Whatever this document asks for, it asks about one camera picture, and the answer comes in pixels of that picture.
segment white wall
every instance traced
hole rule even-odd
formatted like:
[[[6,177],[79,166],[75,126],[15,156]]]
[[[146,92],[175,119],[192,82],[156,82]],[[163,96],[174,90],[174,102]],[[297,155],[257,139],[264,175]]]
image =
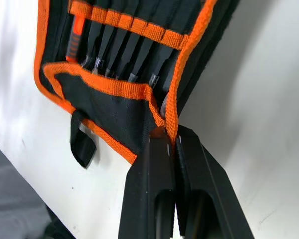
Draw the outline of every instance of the white wall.
[[[226,169],[255,238],[299,238],[299,0],[241,0],[180,124]]]

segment orange screwdriver handle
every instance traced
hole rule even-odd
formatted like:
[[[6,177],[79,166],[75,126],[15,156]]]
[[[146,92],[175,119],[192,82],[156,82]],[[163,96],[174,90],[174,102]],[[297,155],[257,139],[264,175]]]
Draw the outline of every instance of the orange screwdriver handle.
[[[85,18],[83,16],[75,16],[72,24],[70,41],[66,51],[66,60],[68,62],[77,62],[77,53],[81,41]]]

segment white surface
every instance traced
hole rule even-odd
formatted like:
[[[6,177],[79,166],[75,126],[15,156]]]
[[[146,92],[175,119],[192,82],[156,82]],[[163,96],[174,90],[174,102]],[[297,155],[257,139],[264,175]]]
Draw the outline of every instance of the white surface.
[[[33,79],[37,2],[6,2],[0,149],[77,238],[115,238],[129,165],[100,139],[88,170],[75,162],[70,115]],[[226,169],[255,238],[299,238],[299,0],[241,0],[180,122]]]

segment gray floor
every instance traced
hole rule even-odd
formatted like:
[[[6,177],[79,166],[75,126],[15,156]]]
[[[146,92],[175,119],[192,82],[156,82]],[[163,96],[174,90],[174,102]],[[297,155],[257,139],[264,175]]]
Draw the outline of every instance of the gray floor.
[[[37,239],[50,222],[44,202],[0,151],[0,239]]]

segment tool bag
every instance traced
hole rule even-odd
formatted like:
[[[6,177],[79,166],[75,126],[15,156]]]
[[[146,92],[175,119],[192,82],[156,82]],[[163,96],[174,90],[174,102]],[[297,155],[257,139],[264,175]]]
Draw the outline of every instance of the tool bag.
[[[237,3],[39,0],[35,82],[44,95],[72,114],[71,151],[81,166],[88,166],[96,150],[80,130],[81,123],[130,164],[157,127],[165,127],[175,143],[178,115]],[[101,34],[90,41],[97,24]],[[137,40],[133,48],[132,37]],[[113,42],[111,50],[104,41]],[[95,60],[100,52],[103,69]],[[126,55],[128,64],[122,67]],[[125,76],[116,75],[119,69]]]

